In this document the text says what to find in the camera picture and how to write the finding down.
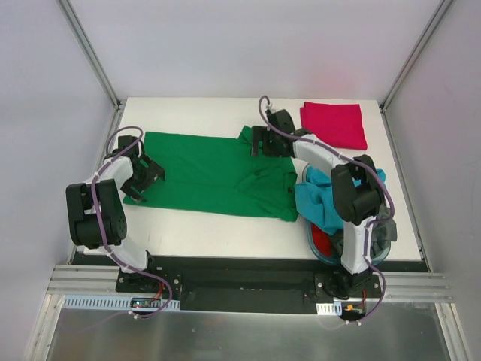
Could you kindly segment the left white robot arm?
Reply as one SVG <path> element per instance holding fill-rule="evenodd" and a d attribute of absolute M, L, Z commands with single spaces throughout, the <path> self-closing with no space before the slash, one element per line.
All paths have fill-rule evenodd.
<path fill-rule="evenodd" d="M 144 192 L 165 179 L 165 170 L 144 150 L 142 136 L 121 135 L 100 169 L 88 180 L 65 190 L 71 240 L 77 246 L 99 250 L 119 266 L 119 292 L 162 293 L 149 251 L 128 234 L 121 196 L 145 203 Z"/>

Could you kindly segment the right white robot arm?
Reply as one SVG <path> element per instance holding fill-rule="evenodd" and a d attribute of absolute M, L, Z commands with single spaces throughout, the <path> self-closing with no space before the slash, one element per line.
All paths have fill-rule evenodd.
<path fill-rule="evenodd" d="M 343 300 L 358 295 L 374 270 L 372 242 L 388 247 L 397 237 L 394 203 L 373 160 L 366 154 L 344 156 L 306 129 L 296 129 L 285 109 L 266 108 L 260 115 L 265 125 L 253 127 L 252 156 L 297 158 L 330 177 L 334 209 L 343 222 L 343 247 L 324 291 Z"/>

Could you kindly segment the green t shirt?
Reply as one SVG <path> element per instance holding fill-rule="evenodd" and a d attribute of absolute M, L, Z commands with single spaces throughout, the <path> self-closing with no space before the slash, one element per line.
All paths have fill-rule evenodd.
<path fill-rule="evenodd" d="M 252 130 L 237 138 L 147 132 L 147 155 L 166 171 L 144 193 L 142 207 L 241 217 L 298 218 L 292 160 L 251 156 Z"/>

